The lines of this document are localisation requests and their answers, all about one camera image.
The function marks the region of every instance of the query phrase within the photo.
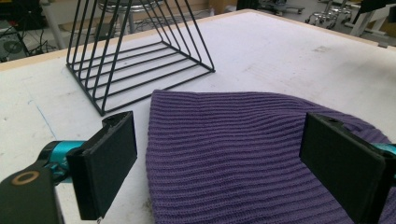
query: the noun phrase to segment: ribbed purple towel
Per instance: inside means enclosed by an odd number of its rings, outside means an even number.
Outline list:
[[[152,95],[147,171],[157,223],[352,223],[298,156],[306,112],[388,142],[360,119],[258,92]],[[396,193],[381,223],[396,223]]]

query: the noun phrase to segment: white table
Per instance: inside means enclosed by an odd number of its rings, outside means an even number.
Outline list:
[[[395,49],[250,10],[199,25],[217,72],[175,91],[290,94],[365,119],[396,142]],[[0,64],[0,179],[33,163],[48,142],[86,140],[101,128],[102,118],[65,67],[65,54]],[[153,221],[145,166],[149,104],[123,109],[134,111],[138,159],[102,223]],[[56,189],[66,223],[81,223],[72,185]]]

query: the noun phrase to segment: gray floor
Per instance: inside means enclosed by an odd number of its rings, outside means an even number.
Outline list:
[[[288,19],[291,19],[294,21],[300,21],[300,22],[305,22],[305,20],[313,12],[323,11],[327,4],[325,0],[321,0],[321,1],[319,1],[319,0],[288,0],[287,3],[291,4],[291,5],[298,5],[298,6],[305,7],[305,9],[302,11],[301,14],[298,14],[297,10],[295,10],[295,9],[288,9],[286,12],[284,12],[282,14],[282,16],[284,18],[288,18]],[[262,10],[262,11],[267,12],[267,13],[273,13],[272,11],[268,11],[268,10]],[[353,11],[352,18],[354,18],[355,15],[357,14],[358,10],[356,8],[353,8],[352,11]],[[197,19],[209,16],[208,11],[196,12],[194,14]],[[349,34],[351,32],[352,28],[346,27],[343,23],[341,23],[341,20],[342,19],[340,18],[340,20],[336,23],[336,25],[332,29],[336,32],[340,32],[343,34]],[[144,31],[147,29],[150,29],[150,27],[142,28],[141,25],[139,25],[139,24],[136,25],[137,32]],[[67,43],[70,33],[67,31],[63,31],[62,35],[64,37],[65,42]],[[373,34],[365,32],[361,36],[361,38],[373,40],[375,42],[388,43],[388,45],[390,45],[390,46],[396,46],[396,39],[393,37],[386,36],[386,35],[373,35]],[[43,46],[42,48],[40,48],[43,53],[57,50],[56,43],[53,39],[52,33],[49,28],[45,28],[44,30],[27,31],[24,33],[23,41],[24,41],[26,47],[29,50],[31,50],[33,53],[35,53],[34,49],[36,49],[37,46],[40,46],[40,43]]]

